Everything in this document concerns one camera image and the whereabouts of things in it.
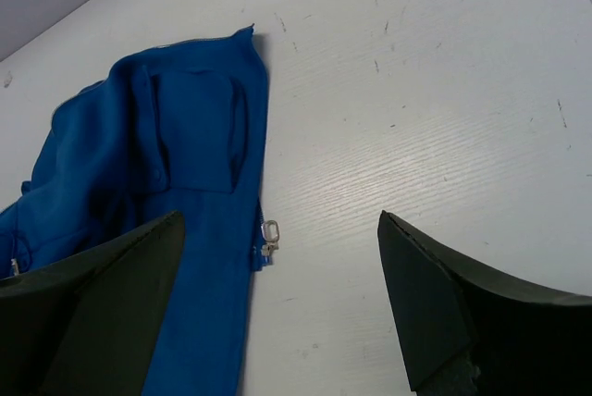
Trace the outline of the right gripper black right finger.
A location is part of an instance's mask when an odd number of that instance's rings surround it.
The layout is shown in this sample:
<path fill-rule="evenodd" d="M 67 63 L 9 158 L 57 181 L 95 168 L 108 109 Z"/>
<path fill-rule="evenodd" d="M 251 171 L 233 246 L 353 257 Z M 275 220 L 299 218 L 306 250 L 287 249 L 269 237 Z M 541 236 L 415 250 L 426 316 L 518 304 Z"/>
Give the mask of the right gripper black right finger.
<path fill-rule="evenodd" d="M 590 393 L 588 296 L 497 270 L 389 212 L 380 215 L 377 237 L 414 393 Z"/>

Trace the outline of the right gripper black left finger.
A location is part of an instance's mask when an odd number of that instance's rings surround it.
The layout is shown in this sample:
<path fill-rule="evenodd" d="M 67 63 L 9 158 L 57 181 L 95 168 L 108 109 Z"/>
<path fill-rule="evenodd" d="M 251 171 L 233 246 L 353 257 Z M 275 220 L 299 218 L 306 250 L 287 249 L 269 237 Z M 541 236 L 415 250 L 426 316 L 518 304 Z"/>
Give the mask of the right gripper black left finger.
<path fill-rule="evenodd" d="M 2 279 L 2 394 L 141 394 L 184 238 L 172 212 Z"/>

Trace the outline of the silver zipper pull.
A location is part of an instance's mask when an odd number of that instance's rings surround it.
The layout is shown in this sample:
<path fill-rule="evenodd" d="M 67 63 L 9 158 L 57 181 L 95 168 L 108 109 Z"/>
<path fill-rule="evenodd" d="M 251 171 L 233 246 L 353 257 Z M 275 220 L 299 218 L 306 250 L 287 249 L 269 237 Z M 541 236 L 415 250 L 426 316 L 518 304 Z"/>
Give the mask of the silver zipper pull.
<path fill-rule="evenodd" d="M 261 231 L 266 243 L 278 243 L 280 238 L 279 225 L 275 220 L 265 220 L 261 225 Z"/>

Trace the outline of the blue zip-up jacket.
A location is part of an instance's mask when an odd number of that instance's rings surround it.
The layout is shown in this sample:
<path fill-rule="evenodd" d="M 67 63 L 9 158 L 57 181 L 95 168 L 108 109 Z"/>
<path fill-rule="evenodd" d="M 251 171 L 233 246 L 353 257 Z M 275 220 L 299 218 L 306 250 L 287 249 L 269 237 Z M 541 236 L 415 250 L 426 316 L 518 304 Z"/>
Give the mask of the blue zip-up jacket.
<path fill-rule="evenodd" d="M 2 276 L 180 212 L 183 254 L 142 391 L 235 394 L 251 278 L 267 262 L 267 109 L 252 28 L 120 59 L 53 114 L 30 179 L 1 215 Z"/>

